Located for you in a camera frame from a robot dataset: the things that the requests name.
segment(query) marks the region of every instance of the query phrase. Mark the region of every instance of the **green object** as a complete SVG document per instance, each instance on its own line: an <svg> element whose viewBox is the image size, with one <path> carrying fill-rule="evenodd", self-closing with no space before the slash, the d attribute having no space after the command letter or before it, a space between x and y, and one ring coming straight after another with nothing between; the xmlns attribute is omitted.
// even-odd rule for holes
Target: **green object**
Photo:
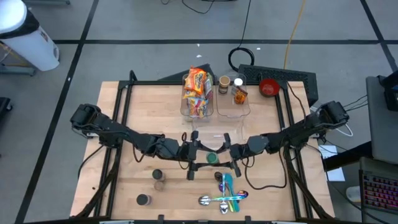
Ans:
<svg viewBox="0 0 398 224"><path fill-rule="evenodd" d="M219 162L219 161L218 161L218 156L217 156L217 154L216 154L215 152L209 152L209 153L206 155L206 160L207 160L207 162L210 163L210 164L216 164L216 163Z"/></svg>

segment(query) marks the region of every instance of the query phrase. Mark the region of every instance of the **red bowl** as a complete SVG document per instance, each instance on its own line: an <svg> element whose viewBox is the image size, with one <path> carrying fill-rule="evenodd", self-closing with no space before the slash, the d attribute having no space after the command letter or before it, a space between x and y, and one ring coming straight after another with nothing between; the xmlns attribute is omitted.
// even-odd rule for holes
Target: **red bowl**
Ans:
<svg viewBox="0 0 398 224"><path fill-rule="evenodd" d="M271 78L261 80L259 85L259 91L263 96L276 96L279 93L280 85L277 81Z"/></svg>

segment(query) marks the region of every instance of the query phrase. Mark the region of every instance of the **black floor line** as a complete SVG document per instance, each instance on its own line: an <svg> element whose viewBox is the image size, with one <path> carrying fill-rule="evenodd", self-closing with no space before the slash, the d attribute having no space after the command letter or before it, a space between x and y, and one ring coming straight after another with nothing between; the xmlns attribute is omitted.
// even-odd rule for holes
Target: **black floor line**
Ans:
<svg viewBox="0 0 398 224"><path fill-rule="evenodd" d="M84 45L84 40L87 38L88 34L88 29L90 28L91 22L93 21L93 17L98 5L99 0L94 0L93 5L91 6L90 13L88 14L88 18L86 20L85 27L83 29L83 33L81 34L80 41L78 43L75 56L73 57L72 63L70 65L68 75L65 79L65 83L63 84L63 88L60 94L60 98L58 99L57 107L55 109L54 115L52 117L51 123L49 130L47 131L47 134L44 139L44 143L42 146L42 149L39 154L39 158L37 159L35 168L33 170L32 177L30 178L29 184L27 186L24 199L22 200L21 207L19 208L15 223L20 224L23 223L26 217L26 213L29 209L30 202L32 201L33 193L35 192L37 183L39 181L40 173L43 169L45 158L47 157L47 153L49 152L50 145L52 138L54 136L55 128L57 127L58 120L60 118L61 112L63 105L65 103L65 99L68 94L68 90L70 87L70 84L73 79L73 75L75 74L76 66L78 64L80 55L81 55L81 50L83 49Z"/></svg>
<svg viewBox="0 0 398 224"><path fill-rule="evenodd" d="M376 20L374 19L366 0L361 0L361 4L365 10L366 15L368 16L369 22L372 25L373 31L376 34L377 39L380 41L381 48L383 49L384 55L386 55L386 58L391 67L391 70L393 72L398 70L396 61L395 61L394 57L392 56L390 49L388 49L386 42L384 41L384 37L380 32L379 26L377 26Z"/></svg>
<svg viewBox="0 0 398 224"><path fill-rule="evenodd" d="M85 40L84 44L239 44L239 39L164 39L164 40ZM244 44L287 44L289 40L246 39ZM54 40L56 44L78 44L79 40ZM398 40L293 40L291 44L308 45L372 45L388 42L398 44Z"/></svg>

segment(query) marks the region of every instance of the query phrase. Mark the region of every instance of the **white trash can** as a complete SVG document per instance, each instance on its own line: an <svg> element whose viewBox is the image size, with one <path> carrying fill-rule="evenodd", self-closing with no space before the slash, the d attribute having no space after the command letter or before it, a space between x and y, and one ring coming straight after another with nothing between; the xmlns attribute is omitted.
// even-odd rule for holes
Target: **white trash can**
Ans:
<svg viewBox="0 0 398 224"><path fill-rule="evenodd" d="M41 71L59 65L59 49L21 0L0 0L0 40Z"/></svg>

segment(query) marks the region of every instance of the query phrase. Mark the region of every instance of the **wooden table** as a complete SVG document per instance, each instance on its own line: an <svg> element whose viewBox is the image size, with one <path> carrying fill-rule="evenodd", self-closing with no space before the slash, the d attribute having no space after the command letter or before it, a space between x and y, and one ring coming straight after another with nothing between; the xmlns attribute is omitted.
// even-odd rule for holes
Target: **wooden table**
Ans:
<svg viewBox="0 0 398 224"><path fill-rule="evenodd" d="M295 94L304 104L306 114L309 114L307 99L302 82L290 82ZM103 82L99 93L97 105L102 112L111 117L116 99L118 82ZM249 136L280 131L275 99L264 98L258 92L258 86L247 86L249 105L251 112L243 122L243 140L246 142ZM303 119L302 109L299 101L291 94L290 100L294 112L294 120ZM181 86L176 85L134 85L127 119L127 126L140 133L164 133L168 138L179 139L181 135L192 131L192 124L184 119L180 113ZM287 113L285 103L282 100L284 118L287 124ZM217 110L212 115L217 118ZM315 140L308 142L318 147ZM88 141L85 157L98 148L98 139ZM78 181L75 199L73 201L71 215L76 215L87 204L98 188L98 182L103 167L104 153L102 150L90 159L81 171ZM319 202L319 204L334 216L330 194L323 171L322 161L319 152L305 147L302 151L302 160L307 177L308 189ZM227 161L229 153L220 155L220 162ZM205 152L198 151L197 162L205 161ZM243 173L244 167L239 162ZM153 188L154 179L152 171L161 169L166 174L165 189L158 192ZM133 219L133 220L156 220L158 215L165 215L166 220L244 220L244 216L250 215L252 220L295 220L292 199L290 195L289 182L284 189L253 190L248 186L244 174L234 179L234 189L247 190L249 197L239 204L239 213L229 212L222 215L218 203L211 203L204 207L199 205L197 200L201 195L221 195L218 185L214 179L214 172L230 172L228 168L205 167L195 173L195 180L186 180L186 170L182 170L178 162L163 161L158 158L145 157L141 163L137 163L132 155L132 146L128 142L123 144L123 153L119 168L118 182L113 206L112 219ZM253 185L283 185L284 173L277 154L264 152L256 156L254 167L248 169L248 177ZM305 209L302 194L297 187L300 210L305 217ZM139 206L136 197L139 194L149 194L153 198L150 206ZM105 214L108 191L104 193L104 200L101 214Z"/></svg>

